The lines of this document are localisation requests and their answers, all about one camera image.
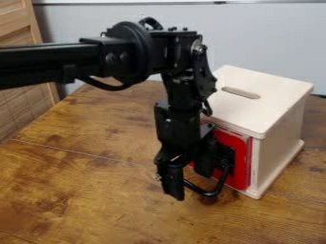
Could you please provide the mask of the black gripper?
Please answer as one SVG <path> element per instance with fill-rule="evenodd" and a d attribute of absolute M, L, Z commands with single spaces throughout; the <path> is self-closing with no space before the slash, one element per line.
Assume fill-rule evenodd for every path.
<path fill-rule="evenodd" d="M 218 153 L 214 126 L 203 124 L 200 104 L 176 108 L 163 99 L 154 105 L 156 137 L 162 144 L 154 158 L 164 194 L 184 199 L 183 166 L 195 161 L 195 172 L 210 178 Z"/>

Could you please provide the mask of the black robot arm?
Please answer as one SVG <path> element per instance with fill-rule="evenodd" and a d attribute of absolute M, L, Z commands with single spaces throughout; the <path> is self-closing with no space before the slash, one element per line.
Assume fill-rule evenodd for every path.
<path fill-rule="evenodd" d="M 154 105 L 162 148 L 154 158 L 156 176 L 166 194 L 184 198 L 184 191 L 214 197 L 183 178 L 183 168 L 210 177 L 217 149 L 214 126 L 200 122 L 213 115 L 207 98 L 217 92 L 206 57 L 203 37 L 192 30 L 164 29 L 151 17 L 120 22 L 98 38 L 72 44 L 40 44 L 0 48 L 0 90 L 46 82 L 80 80 L 106 91 L 122 91 L 160 74 L 167 98 Z"/>

